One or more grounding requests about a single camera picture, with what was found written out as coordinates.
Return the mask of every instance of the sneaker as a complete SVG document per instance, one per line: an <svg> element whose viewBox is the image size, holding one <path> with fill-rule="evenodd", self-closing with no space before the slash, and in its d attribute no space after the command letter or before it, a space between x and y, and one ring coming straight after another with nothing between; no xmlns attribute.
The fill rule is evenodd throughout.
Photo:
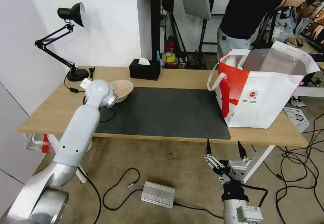
<svg viewBox="0 0 324 224"><path fill-rule="evenodd" d="M306 104L302 102L302 100L300 99L300 96L298 96L298 97L292 96L290 98L289 102L295 107L299 107L299 108L306 107Z"/></svg>

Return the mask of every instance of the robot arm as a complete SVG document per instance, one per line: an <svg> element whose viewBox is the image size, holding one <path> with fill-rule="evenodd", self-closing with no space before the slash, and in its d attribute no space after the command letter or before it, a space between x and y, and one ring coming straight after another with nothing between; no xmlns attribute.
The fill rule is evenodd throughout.
<svg viewBox="0 0 324 224"><path fill-rule="evenodd" d="M247 158L245 149L238 141L241 161L218 161L212 156L209 140L207 140L204 160L219 175L219 181L223 185L224 203L223 218L225 224L258 224L263 220L259 207L248 206L249 198L244 194L241 181L243 180L247 166L252 161Z"/></svg>
<svg viewBox="0 0 324 224"><path fill-rule="evenodd" d="M69 199L63 186L74 176L89 146L100 120L99 107L110 108L116 101L112 86L94 80L86 88L87 103L74 113L53 161L24 185L12 204L7 219L10 222L29 220L31 223L57 223Z"/></svg>

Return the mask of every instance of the tissue box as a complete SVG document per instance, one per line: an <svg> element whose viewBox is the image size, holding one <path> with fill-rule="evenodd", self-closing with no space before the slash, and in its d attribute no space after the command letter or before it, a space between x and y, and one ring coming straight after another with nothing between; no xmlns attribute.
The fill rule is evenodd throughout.
<svg viewBox="0 0 324 224"><path fill-rule="evenodd" d="M161 66L160 61L149 60L150 65L138 64L139 59L134 59L129 65L129 73L133 79L158 80Z"/></svg>
<svg viewBox="0 0 324 224"><path fill-rule="evenodd" d="M304 132L305 129L309 126L309 122L306 116L303 114L302 110L291 108L291 107L284 107L284 111L286 112L290 121L296 126L299 132Z"/></svg>

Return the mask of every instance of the glasses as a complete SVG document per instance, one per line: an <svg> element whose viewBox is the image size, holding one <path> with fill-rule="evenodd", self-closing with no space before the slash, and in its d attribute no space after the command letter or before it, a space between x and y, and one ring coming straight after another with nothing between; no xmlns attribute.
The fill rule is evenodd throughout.
<svg viewBox="0 0 324 224"><path fill-rule="evenodd" d="M317 4L317 5L315 5L315 4L310 4L311 6L313 6L313 7L315 7L315 8L318 8L320 5L319 4Z"/></svg>

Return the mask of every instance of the desk mat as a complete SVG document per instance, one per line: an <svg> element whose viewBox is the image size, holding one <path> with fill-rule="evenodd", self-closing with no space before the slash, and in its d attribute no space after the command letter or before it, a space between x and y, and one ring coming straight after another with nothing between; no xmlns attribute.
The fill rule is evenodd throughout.
<svg viewBox="0 0 324 224"><path fill-rule="evenodd" d="M99 123L96 133L229 140L231 135L214 92L135 87L113 105L115 117ZM112 116L101 108L101 120Z"/></svg>

